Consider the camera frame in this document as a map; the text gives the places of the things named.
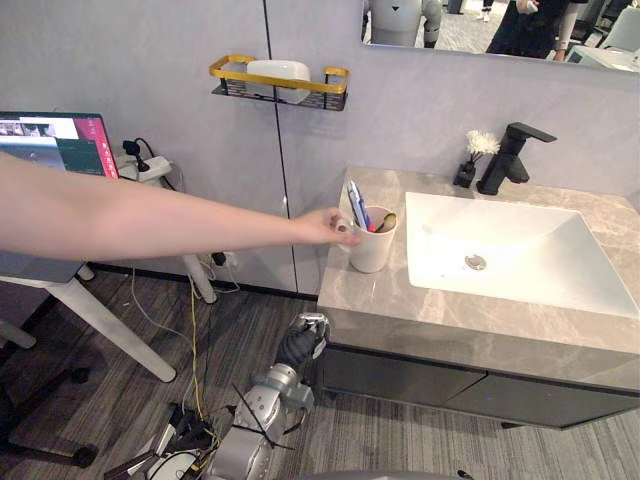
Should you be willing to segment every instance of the white table leg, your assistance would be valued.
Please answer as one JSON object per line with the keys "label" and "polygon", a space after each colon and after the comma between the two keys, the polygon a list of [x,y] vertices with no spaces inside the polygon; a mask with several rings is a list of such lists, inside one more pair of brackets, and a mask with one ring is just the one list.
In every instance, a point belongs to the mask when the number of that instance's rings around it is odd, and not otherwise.
{"label": "white table leg", "polygon": [[69,283],[49,284],[45,288],[160,380],[170,382],[175,378],[176,371],[102,305],[78,280],[74,278]]}
{"label": "white table leg", "polygon": [[0,337],[12,341],[21,348],[31,348],[36,343],[33,336],[4,320],[0,320]]}
{"label": "white table leg", "polygon": [[85,263],[82,267],[80,267],[80,270],[78,270],[78,276],[85,282],[88,282],[89,280],[93,280],[96,274],[93,273],[93,270],[87,267],[87,264]]}
{"label": "white table leg", "polygon": [[187,267],[187,271],[193,282],[198,287],[198,292],[202,295],[202,298],[207,303],[213,303],[217,300],[216,292],[213,291],[213,287],[207,278],[207,275],[204,273],[204,269],[202,265],[200,265],[200,260],[196,255],[183,255],[182,261]]}

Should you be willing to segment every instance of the black faucet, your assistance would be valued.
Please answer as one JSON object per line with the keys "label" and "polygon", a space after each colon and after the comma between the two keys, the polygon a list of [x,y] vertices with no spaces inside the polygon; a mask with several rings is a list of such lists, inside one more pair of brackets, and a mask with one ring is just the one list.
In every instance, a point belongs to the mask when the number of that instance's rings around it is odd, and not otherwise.
{"label": "black faucet", "polygon": [[500,150],[491,158],[482,179],[476,184],[480,193],[497,195],[505,177],[513,183],[529,181],[529,174],[518,157],[529,137],[537,138],[546,143],[556,140],[556,137],[524,123],[516,122],[507,125],[507,131],[500,142]]}

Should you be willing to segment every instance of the soap dish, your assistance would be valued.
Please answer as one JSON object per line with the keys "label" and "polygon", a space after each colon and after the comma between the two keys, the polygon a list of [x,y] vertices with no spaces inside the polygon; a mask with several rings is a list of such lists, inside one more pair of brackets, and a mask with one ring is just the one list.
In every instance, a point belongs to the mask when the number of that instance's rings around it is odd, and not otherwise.
{"label": "soap dish", "polygon": [[[341,67],[327,67],[324,69],[324,83],[319,83],[247,73],[247,64],[254,60],[254,57],[248,55],[227,55],[211,65],[209,74],[220,79],[220,85],[211,93],[336,112],[344,110],[349,70]],[[271,87],[270,95],[267,94],[268,87]],[[304,89],[309,91],[309,95],[299,103],[289,103],[278,94],[280,89],[277,87],[293,89],[293,91]]]}

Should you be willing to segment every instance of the computer screen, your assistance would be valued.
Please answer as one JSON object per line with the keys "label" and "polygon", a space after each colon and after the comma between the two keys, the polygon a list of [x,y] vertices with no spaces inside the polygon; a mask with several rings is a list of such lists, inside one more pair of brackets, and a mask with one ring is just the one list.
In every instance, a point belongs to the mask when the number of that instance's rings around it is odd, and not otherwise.
{"label": "computer screen", "polygon": [[59,170],[118,178],[96,113],[0,112],[0,151]]}

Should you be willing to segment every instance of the yellow cable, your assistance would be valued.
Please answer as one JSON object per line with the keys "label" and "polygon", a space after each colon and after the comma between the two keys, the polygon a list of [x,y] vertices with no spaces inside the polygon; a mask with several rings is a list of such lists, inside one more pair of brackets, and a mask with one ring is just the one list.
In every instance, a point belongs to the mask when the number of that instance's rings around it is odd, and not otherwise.
{"label": "yellow cable", "polygon": [[196,407],[198,408],[198,415],[200,415],[200,419],[204,419],[204,415],[202,415],[202,409],[200,408],[200,392],[198,390],[198,377],[196,376],[196,372],[197,370],[197,364],[196,364],[196,358],[197,358],[197,350],[196,350],[196,300],[195,300],[195,296],[194,296],[194,291],[193,291],[193,284],[191,285],[191,323],[193,326],[193,383],[194,383],[194,390],[193,390],[193,394],[196,398]]}

